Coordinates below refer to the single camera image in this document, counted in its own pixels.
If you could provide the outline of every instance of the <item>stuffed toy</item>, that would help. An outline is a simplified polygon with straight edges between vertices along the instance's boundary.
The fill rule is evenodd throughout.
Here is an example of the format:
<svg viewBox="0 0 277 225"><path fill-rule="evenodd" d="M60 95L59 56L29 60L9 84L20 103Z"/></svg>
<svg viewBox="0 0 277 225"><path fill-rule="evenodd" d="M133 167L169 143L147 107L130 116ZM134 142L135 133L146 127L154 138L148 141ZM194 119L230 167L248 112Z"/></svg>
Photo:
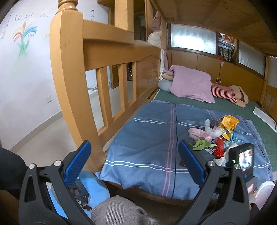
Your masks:
<svg viewBox="0 0 277 225"><path fill-rule="evenodd" d="M170 83L173 80L173 77L174 76L172 72L164 71L163 79L165 79L165 81L161 80L160 81L161 84L159 84L159 87L162 90L164 90L163 86L170 85ZM226 86L212 83L211 91L212 91L213 97L227 99L230 102L242 108L244 108L246 104L249 102L247 95L245 94L245 92L240 86L232 85L232 86L226 87Z"/></svg>

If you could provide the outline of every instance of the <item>small display screen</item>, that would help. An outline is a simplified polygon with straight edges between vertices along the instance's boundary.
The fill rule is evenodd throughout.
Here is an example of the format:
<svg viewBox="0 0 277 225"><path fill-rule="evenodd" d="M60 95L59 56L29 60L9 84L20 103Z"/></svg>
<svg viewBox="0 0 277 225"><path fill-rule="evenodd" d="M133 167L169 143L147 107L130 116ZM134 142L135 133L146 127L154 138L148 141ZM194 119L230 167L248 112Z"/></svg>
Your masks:
<svg viewBox="0 0 277 225"><path fill-rule="evenodd" d="M245 171L252 166L252 156L253 156L252 149L246 150L239 154L238 163L242 171Z"/></svg>

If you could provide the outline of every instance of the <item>gray knit fabric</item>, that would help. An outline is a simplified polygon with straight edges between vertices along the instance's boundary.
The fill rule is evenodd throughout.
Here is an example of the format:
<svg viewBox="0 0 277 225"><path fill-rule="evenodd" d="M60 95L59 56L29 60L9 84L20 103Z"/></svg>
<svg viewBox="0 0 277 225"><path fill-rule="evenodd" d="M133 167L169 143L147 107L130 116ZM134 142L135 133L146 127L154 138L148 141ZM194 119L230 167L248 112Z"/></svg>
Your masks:
<svg viewBox="0 0 277 225"><path fill-rule="evenodd" d="M116 195L97 205L91 214L96 225L150 225L143 208Z"/></svg>

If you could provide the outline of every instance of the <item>green bed mat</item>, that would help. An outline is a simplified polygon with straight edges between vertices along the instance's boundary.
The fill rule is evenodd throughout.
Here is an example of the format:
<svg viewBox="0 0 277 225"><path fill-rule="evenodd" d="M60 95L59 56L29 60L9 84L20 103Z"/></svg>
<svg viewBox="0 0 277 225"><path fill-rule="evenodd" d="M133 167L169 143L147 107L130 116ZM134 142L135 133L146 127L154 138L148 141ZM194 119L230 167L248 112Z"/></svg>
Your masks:
<svg viewBox="0 0 277 225"><path fill-rule="evenodd" d="M263 143L265 144L265 148L269 156L273 172L277 171L277 133L253 113L255 107L260 108L256 103L249 102L245 108L241 108L229 102L228 100L221 98L214 98L215 103L207 103L186 97L180 98L170 92L162 90L159 91L155 100L161 100L175 104L187 104L200 109L212 109L220 112L225 112L226 114L232 113L240 115L245 119L251 120L254 123L255 128L259 132Z"/></svg>

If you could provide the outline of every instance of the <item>wooden bed frame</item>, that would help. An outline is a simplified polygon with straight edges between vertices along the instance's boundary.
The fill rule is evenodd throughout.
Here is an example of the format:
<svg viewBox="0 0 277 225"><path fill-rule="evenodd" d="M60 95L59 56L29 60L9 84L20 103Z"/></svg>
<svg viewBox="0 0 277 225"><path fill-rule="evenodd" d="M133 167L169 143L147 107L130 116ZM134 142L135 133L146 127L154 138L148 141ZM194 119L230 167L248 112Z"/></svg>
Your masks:
<svg viewBox="0 0 277 225"><path fill-rule="evenodd" d="M133 0L115 0L115 25L83 20L78 0L58 0L59 11L50 25L50 59L60 107L76 146L92 144L86 165L100 171L106 160L103 146L134 112L153 99L158 90L160 49L134 40ZM133 66L133 100L128 103L127 63ZM118 65L121 111L112 116L107 66ZM85 71L96 69L99 101L104 126L97 131L86 83ZM277 89L264 84L260 102L277 119ZM136 194L159 202L189 205L130 188Z"/></svg>
<svg viewBox="0 0 277 225"><path fill-rule="evenodd" d="M268 85L269 63L269 56L267 56L265 65L265 81L263 83L263 92L260 103L269 115L277 122L277 88Z"/></svg>

